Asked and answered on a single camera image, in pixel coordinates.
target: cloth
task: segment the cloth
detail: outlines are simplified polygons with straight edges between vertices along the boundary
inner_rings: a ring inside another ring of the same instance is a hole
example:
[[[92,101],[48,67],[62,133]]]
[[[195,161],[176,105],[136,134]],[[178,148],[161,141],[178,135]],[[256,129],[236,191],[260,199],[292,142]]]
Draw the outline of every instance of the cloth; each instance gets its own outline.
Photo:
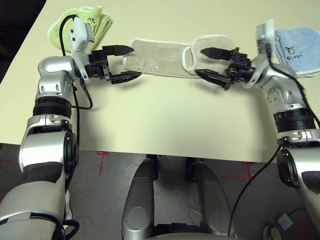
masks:
[[[47,37],[49,38],[52,44],[54,44],[58,48],[61,48],[59,39],[59,29],[61,22],[66,16],[76,14],[79,18],[84,20],[84,23],[91,25],[94,35],[94,44],[92,49],[95,49],[102,36],[106,33],[106,31],[112,24],[111,18],[108,15],[102,14],[101,12],[102,8],[99,6],[83,6],[80,8],[69,9],[66,12],[64,12],[61,15],[61,17],[49,28]],[[64,25],[62,33],[64,49],[69,52],[69,33],[72,24],[72,20],[68,20]]]
[[[277,30],[276,55],[298,78],[320,73],[320,35],[312,28]]]
[[[196,75],[195,69],[210,69],[223,74],[229,66],[229,61],[209,58],[200,51],[206,48],[232,50],[234,41],[224,35],[204,35],[196,37],[191,45],[184,49],[181,56],[183,68],[191,75]]]
[[[223,35],[199,36],[192,44],[134,37],[129,45],[134,51],[124,56],[124,69],[192,79],[200,78],[195,69],[210,69],[222,74],[228,68],[228,61],[210,59],[200,50],[210,47],[234,49],[233,41]]]

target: table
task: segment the table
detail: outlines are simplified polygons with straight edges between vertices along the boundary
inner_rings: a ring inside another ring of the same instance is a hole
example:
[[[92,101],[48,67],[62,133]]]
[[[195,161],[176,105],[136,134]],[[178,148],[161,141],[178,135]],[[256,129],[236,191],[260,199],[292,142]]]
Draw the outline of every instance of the table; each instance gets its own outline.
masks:
[[[86,0],[47,0],[0,84],[0,143],[20,144],[32,116],[38,63],[61,50],[48,28],[67,9]],[[241,53],[257,55],[256,26],[274,18],[278,29],[320,31],[320,3],[309,0],[92,0],[113,24],[102,45],[128,45],[132,37],[191,43],[200,35],[223,34]],[[110,57],[122,70],[122,57]],[[299,79],[320,116],[320,77]],[[265,162],[277,147],[276,128],[260,89],[241,84],[228,91],[199,79],[143,74],[124,84],[93,80],[87,85],[94,109],[80,114],[80,149]],[[79,94],[80,104],[88,104]]]

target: black cable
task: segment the black cable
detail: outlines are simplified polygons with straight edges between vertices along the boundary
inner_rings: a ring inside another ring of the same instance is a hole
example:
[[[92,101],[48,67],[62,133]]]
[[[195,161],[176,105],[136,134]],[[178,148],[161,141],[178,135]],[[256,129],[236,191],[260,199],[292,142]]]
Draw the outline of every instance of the black cable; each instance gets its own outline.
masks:
[[[60,46],[61,46],[61,50],[62,50],[62,55],[63,55],[63,56],[66,55],[66,51],[65,51],[65,46],[64,46],[64,40],[63,40],[62,32],[63,32],[63,30],[64,30],[64,26],[65,26],[66,22],[67,22],[69,19],[75,19],[76,16],[77,16],[77,15],[75,15],[75,14],[66,16],[66,17],[62,20],[61,25],[60,25],[60,28],[59,28],[59,39],[60,39]]]
[[[80,147],[80,109],[79,109],[79,103],[78,103],[78,98],[77,98],[77,88],[74,86],[74,83],[72,83],[72,88],[73,88],[73,98],[76,106],[76,144],[78,145],[78,149]],[[74,176],[76,166],[74,165],[68,178],[65,180],[65,191],[68,190],[69,185],[71,183],[71,179]]]
[[[79,222],[73,219],[64,220],[62,222],[62,225],[73,227],[73,230],[69,234],[65,235],[65,240],[71,239],[78,232],[80,228]]]
[[[290,217],[292,214],[294,214],[296,211],[307,211],[305,208],[297,208],[295,210],[292,210],[289,214],[287,214],[288,217]]]
[[[277,155],[277,152],[279,152],[281,146],[278,146],[278,148],[276,149],[275,153],[272,155],[272,157],[270,158],[270,160],[262,167],[260,168],[259,171],[256,172],[255,175],[252,176],[252,178],[246,183],[246,185],[243,187],[242,191],[240,192],[239,196],[237,197],[235,204],[233,206],[232,212],[231,212],[231,216],[230,216],[230,221],[229,221],[229,228],[228,228],[228,236],[230,236],[230,231],[231,231],[231,226],[232,226],[232,220],[234,218],[235,215],[235,211],[237,208],[237,205],[240,201],[241,196],[244,194],[244,192],[246,191],[246,189],[248,188],[248,186],[252,183],[253,180],[255,180],[255,178],[263,171],[265,170],[270,164],[271,162],[274,160],[274,158]]]
[[[80,79],[80,86],[82,87],[86,97],[88,98],[89,100],[89,106],[86,107],[86,106],[79,106],[79,109],[83,109],[83,110],[90,110],[92,109],[92,107],[94,106],[93,102],[92,102],[92,99],[91,99],[91,96],[88,92],[88,89],[87,89],[87,86],[86,86],[86,83],[85,81],[83,80],[83,78]]]
[[[313,119],[316,121],[316,124],[318,125],[318,127],[320,128],[320,121],[318,119],[318,117],[316,116],[316,114],[314,113],[314,111],[311,109],[309,103],[308,103],[308,100],[307,100],[307,96],[306,96],[306,91],[305,91],[305,88],[304,86],[302,86],[302,84],[300,82],[298,82],[298,80],[291,76],[290,74],[280,70],[279,68],[276,68],[274,66],[274,64],[272,63],[272,51],[271,51],[271,44],[270,43],[267,43],[266,44],[266,54],[267,54],[267,58],[268,58],[268,61],[269,61],[269,65],[270,67],[272,68],[272,70],[286,76],[287,78],[293,80],[295,82],[295,84],[297,85],[300,93],[301,93],[301,96],[302,96],[302,100],[306,106],[306,108],[308,109],[308,111],[311,113]]]
[[[60,28],[59,28],[59,39],[60,39],[60,46],[61,46],[61,51],[62,51],[62,55],[65,56],[66,55],[66,51],[65,51],[65,46],[64,46],[64,40],[63,40],[63,30],[64,30],[64,26],[66,24],[66,22],[69,20],[69,19],[75,19],[77,15],[75,14],[72,14],[72,15],[68,15],[66,16],[62,22],[61,22],[61,25],[60,25]],[[85,81],[82,80],[83,83],[81,83],[80,81],[80,85],[85,93],[85,95],[87,96],[88,100],[89,100],[89,103],[90,103],[90,106],[88,107],[85,107],[85,106],[79,106],[79,109],[83,109],[83,110],[90,110],[92,109],[93,107],[93,102],[92,102],[92,99],[91,99],[91,96],[87,90],[87,86],[85,84]]]

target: silver robot arm segment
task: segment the silver robot arm segment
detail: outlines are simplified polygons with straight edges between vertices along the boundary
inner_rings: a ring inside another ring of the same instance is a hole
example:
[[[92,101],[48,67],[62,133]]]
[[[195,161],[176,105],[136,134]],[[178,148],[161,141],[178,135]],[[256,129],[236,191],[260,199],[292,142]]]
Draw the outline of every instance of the silver robot arm segment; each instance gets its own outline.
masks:
[[[195,71],[225,90],[237,82],[242,82],[245,88],[255,86],[264,90],[278,132],[277,143],[283,147],[276,156],[279,177],[301,192],[320,231],[320,130],[303,98],[304,89],[301,91],[294,81],[295,72],[286,65],[271,62],[274,42],[273,21],[268,21],[257,27],[256,58],[248,59],[246,54],[239,53],[239,48],[206,48],[201,50],[204,55],[229,61],[229,68],[224,74],[209,69]]]
[[[125,55],[133,51],[131,47],[103,46],[86,55],[92,36],[90,25],[75,17],[70,34],[72,57],[52,56],[38,65],[33,116],[18,155],[22,181],[0,204],[1,240],[68,240],[79,228],[77,221],[64,220],[65,194],[79,160],[77,137],[70,124],[73,82],[83,87],[90,78],[100,78],[118,84],[141,75],[135,71],[112,75],[109,71],[107,56]],[[65,235],[63,225],[75,229]]]
[[[74,67],[69,56],[39,64],[33,116],[18,156],[22,181],[0,204],[0,239],[64,238],[65,181],[78,162],[70,124]]]

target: gray carpet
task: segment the gray carpet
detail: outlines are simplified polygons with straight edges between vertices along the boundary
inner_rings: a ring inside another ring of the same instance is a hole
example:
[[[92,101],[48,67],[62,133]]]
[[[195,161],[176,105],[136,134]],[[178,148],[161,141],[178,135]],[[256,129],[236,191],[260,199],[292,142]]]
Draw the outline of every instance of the gray carpet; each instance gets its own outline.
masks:
[[[0,200],[21,178],[17,166],[19,146],[4,144],[0,149]],[[74,219],[80,223],[75,240],[120,240],[121,217],[132,177],[145,155],[110,152],[104,157],[95,151],[81,151],[80,162],[70,185]],[[242,162],[205,160],[220,179],[231,206],[246,184],[248,166]],[[261,163],[249,166],[254,174]],[[198,209],[197,187],[184,180],[185,158],[163,156],[159,160],[159,179],[154,182],[155,224],[187,223],[191,208]],[[247,189],[235,213],[237,233],[244,240],[262,239],[266,223],[277,225],[283,213],[305,208],[299,193],[279,179],[276,164],[271,164]],[[198,223],[200,218],[190,214]],[[285,240],[316,240],[318,232],[307,212],[290,216],[293,226],[282,230]]]

